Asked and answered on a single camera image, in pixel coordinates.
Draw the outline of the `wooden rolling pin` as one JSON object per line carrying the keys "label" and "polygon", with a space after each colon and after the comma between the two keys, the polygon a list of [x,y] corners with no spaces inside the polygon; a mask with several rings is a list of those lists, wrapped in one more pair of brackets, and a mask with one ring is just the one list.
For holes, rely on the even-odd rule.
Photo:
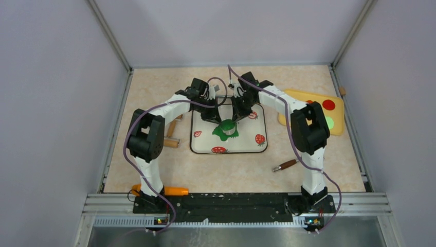
{"label": "wooden rolling pin", "polygon": [[180,143],[180,139],[174,138],[174,131],[177,123],[183,119],[183,115],[177,116],[172,122],[169,123],[166,136],[164,137],[163,145],[168,148],[177,148]]}

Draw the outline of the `green dough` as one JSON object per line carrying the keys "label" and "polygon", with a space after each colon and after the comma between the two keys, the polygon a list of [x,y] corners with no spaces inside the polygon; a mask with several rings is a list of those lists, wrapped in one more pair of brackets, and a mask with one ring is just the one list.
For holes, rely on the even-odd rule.
{"label": "green dough", "polygon": [[234,123],[231,119],[223,120],[212,131],[212,135],[218,136],[222,142],[227,141],[229,138],[236,138],[239,136],[238,124]]}

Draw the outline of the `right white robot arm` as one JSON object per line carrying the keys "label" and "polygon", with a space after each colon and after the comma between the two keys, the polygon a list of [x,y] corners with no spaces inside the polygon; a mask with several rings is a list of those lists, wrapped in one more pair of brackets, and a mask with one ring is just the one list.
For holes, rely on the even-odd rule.
{"label": "right white robot arm", "polygon": [[291,147],[305,168],[301,204],[306,211],[315,212],[328,195],[323,160],[330,130],[321,104],[295,99],[267,80],[259,82],[251,72],[237,79],[244,91],[243,97],[251,104],[268,106],[285,116]]}

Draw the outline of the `white strawberry tray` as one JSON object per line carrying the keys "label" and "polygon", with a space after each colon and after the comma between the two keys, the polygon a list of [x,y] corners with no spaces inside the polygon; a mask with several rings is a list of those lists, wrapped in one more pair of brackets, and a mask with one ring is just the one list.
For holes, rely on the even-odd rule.
{"label": "white strawberry tray", "polygon": [[222,142],[212,131],[217,124],[203,121],[198,112],[192,113],[190,149],[197,154],[261,153],[267,148],[264,109],[256,104],[252,113],[240,120],[239,136]]}

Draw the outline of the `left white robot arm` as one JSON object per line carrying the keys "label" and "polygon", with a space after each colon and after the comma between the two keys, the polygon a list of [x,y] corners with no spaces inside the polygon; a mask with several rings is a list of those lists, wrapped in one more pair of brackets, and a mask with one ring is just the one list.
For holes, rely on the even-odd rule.
{"label": "left white robot arm", "polygon": [[145,205],[151,212],[158,213],[165,206],[158,157],[164,148],[166,126],[190,111],[199,112],[203,121],[220,124],[222,120],[215,96],[215,90],[207,82],[194,78],[190,86],[177,91],[165,102],[148,110],[135,110],[123,154],[133,157],[128,162],[140,174],[140,195],[147,196]]}

